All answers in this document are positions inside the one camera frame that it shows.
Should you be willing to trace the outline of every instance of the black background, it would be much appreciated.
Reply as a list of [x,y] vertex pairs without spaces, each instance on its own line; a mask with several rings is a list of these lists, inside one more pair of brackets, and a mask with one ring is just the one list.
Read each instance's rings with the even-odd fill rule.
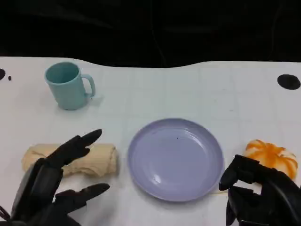
[[2,0],[0,56],[175,67],[301,61],[300,0]]

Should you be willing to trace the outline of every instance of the grid pattern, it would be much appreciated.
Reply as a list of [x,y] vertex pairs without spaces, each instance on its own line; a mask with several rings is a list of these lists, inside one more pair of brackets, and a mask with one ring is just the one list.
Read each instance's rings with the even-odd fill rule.
[[[54,63],[72,61],[93,76],[96,97],[77,111],[59,109],[44,82]],[[83,225],[224,225],[226,195],[174,205],[141,192],[130,179],[126,156],[134,134],[166,117],[195,121],[220,143],[225,163],[242,154],[246,144],[261,139],[284,146],[301,158],[301,89],[286,90],[281,74],[301,79],[301,64],[206,62],[171,69],[112,68],[59,58],[2,57],[0,68],[12,81],[0,82],[0,179],[5,180],[1,204],[8,210],[23,175],[20,160],[36,143],[62,143],[76,134],[102,128],[100,142],[114,143],[120,155],[118,177],[103,178],[111,189],[73,217]],[[91,181],[83,175],[60,186],[81,189]],[[298,173],[296,183],[300,185]]]

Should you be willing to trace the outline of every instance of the mug handle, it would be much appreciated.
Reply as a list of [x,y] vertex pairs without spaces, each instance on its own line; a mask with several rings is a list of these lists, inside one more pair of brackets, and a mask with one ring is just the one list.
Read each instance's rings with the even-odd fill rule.
[[94,84],[93,78],[88,74],[82,74],[81,77],[84,79],[87,79],[90,82],[92,93],[86,93],[86,96],[88,98],[94,97],[95,96],[95,84]]

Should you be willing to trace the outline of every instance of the orange toy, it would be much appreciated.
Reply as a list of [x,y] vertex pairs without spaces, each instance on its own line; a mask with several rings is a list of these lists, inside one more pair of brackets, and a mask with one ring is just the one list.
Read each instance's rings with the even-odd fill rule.
[[245,156],[258,160],[263,166],[284,172],[290,179],[294,179],[297,175],[297,158],[284,147],[252,140],[246,147]]

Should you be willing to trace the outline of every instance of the rolled towel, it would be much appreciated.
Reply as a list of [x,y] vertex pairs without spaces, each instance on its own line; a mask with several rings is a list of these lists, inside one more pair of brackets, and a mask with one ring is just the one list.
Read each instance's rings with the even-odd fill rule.
[[[54,152],[58,144],[38,144],[30,147],[23,159],[24,171],[40,158],[46,158]],[[115,173],[117,168],[117,151],[112,144],[95,144],[90,147],[90,152],[85,157],[74,160],[63,167],[63,175],[83,172],[89,175],[102,177],[105,174]]]

